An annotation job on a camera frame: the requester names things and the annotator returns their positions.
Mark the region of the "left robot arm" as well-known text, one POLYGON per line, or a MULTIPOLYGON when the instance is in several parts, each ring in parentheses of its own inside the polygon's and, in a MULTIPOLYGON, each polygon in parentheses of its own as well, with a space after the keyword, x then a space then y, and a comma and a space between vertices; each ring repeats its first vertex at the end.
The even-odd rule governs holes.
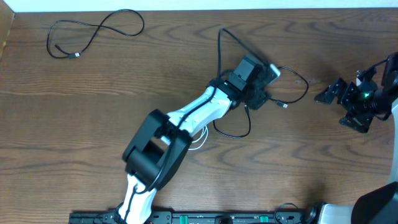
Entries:
POLYGON ((240 103, 246 110, 259 109, 271 97, 265 87, 279 76, 274 64, 247 54, 234 70, 220 73, 183 108, 167 114, 150 112, 122 155, 127 191, 117 222, 145 223, 155 194, 175 175, 194 135, 240 103))

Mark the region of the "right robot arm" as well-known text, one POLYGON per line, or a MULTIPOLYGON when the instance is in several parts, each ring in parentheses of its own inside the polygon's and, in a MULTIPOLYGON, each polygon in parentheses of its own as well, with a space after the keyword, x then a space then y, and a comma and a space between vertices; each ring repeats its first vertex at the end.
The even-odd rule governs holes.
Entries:
MULTIPOLYGON (((314 97, 325 105, 335 101, 346 111, 339 124, 367 134, 375 119, 397 122, 397 53, 358 71, 353 82, 338 78, 314 97)), ((310 223, 397 223, 397 127, 393 127, 386 183, 352 204, 322 202, 309 214, 310 223)))

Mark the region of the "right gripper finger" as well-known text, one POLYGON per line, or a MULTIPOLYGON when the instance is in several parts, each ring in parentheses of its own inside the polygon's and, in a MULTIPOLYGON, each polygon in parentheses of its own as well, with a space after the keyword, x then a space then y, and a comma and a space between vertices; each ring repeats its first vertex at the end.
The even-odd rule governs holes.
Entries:
POLYGON ((339 120, 339 123, 359 133, 367 133, 372 120, 373 115, 371 114, 358 114, 356 116, 353 116, 352 114, 347 113, 339 120))
POLYGON ((329 85, 324 91, 317 94, 314 97, 314 101, 317 103, 330 105, 335 98, 338 100, 342 99, 347 87, 348 84, 342 78, 339 78, 329 85))

